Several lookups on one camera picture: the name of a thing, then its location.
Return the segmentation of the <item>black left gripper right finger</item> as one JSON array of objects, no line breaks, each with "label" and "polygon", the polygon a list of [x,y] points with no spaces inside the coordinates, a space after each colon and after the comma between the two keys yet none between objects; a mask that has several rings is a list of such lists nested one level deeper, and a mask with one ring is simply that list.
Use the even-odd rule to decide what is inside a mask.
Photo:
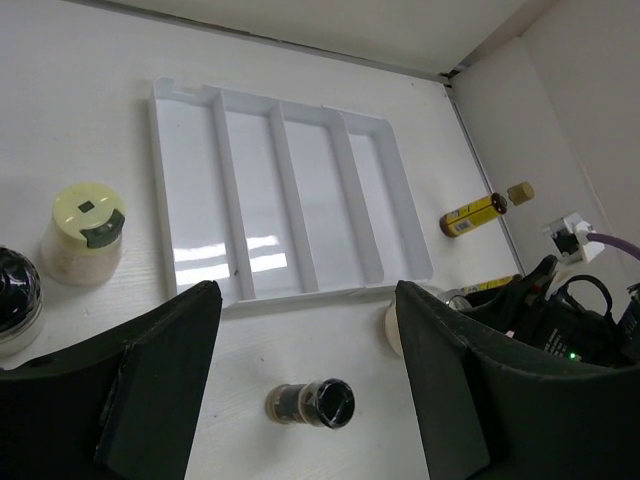
[{"label": "black left gripper right finger", "polygon": [[431,478],[638,477],[637,367],[543,352],[409,281],[395,299]]}]

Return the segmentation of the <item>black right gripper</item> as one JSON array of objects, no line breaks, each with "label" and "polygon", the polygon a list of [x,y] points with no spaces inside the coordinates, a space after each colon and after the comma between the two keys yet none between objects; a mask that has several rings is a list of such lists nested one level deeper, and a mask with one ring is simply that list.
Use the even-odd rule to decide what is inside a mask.
[{"label": "black right gripper", "polygon": [[[544,257],[529,274],[510,282],[465,296],[469,306],[461,312],[511,338],[547,352],[603,367],[621,368],[639,363],[636,325],[613,318],[613,297],[593,275],[571,275],[556,292],[552,280],[559,261]],[[576,282],[593,285],[604,299],[606,310],[586,309],[569,292]]]}]

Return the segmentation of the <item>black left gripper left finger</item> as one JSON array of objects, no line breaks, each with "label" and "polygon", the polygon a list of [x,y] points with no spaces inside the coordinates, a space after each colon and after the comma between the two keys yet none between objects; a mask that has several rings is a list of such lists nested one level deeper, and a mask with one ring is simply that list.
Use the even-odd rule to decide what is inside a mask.
[{"label": "black left gripper left finger", "polygon": [[202,281],[1,373],[4,479],[182,479],[222,310]]}]

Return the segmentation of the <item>glass jar beige powder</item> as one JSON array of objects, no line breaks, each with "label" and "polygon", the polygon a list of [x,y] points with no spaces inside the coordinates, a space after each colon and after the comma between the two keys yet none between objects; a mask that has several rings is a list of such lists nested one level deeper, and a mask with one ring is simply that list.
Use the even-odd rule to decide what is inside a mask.
[{"label": "glass jar beige powder", "polygon": [[[471,307],[470,302],[461,290],[445,291],[431,285],[422,285],[422,288],[453,310],[460,311]],[[403,348],[396,313],[396,297],[393,297],[391,300],[384,316],[383,325],[385,336],[390,347],[399,357],[403,357]]]}]

